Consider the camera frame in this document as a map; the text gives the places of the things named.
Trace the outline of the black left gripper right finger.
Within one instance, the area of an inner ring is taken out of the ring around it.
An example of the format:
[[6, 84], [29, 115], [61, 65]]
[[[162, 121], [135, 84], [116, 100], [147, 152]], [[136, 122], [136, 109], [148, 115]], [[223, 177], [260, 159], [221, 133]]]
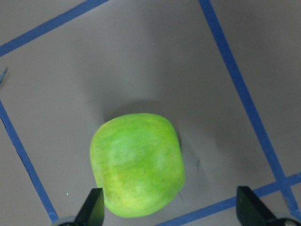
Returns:
[[271, 226], [277, 217], [248, 186], [238, 186], [236, 215], [242, 226]]

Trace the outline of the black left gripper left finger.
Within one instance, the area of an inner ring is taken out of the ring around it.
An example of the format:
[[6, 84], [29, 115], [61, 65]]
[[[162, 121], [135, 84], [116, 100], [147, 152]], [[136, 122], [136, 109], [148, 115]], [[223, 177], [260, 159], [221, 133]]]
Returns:
[[76, 226], [102, 226], [104, 222], [104, 196], [102, 188], [93, 188], [78, 212]]

